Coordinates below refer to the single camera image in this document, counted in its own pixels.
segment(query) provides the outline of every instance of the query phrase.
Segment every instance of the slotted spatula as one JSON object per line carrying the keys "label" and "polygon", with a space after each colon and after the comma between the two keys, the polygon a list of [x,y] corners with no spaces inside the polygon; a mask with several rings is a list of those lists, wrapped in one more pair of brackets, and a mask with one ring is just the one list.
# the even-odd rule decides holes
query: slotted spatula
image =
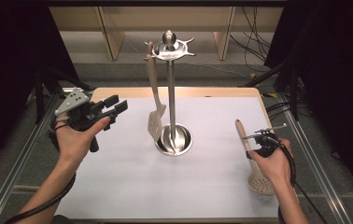
{"label": "slotted spatula", "polygon": [[[250,151],[251,148],[249,146],[248,140],[246,139],[246,131],[244,130],[243,124],[239,119],[235,121],[235,127],[237,128],[240,138],[244,143],[244,148],[246,149],[246,151]],[[272,184],[266,177],[263,176],[261,170],[258,167],[258,164],[254,160],[249,161],[252,166],[252,173],[247,180],[249,187],[259,194],[275,194]]]}
{"label": "slotted spatula", "polygon": [[156,110],[150,112],[149,121],[148,121],[148,131],[153,137],[154,141],[159,140],[162,134],[162,115],[164,114],[165,105],[162,105],[159,98],[159,92],[157,88],[157,69],[155,59],[151,57],[150,54],[148,57],[148,76],[150,81],[150,86],[153,91],[154,101],[156,103]]}

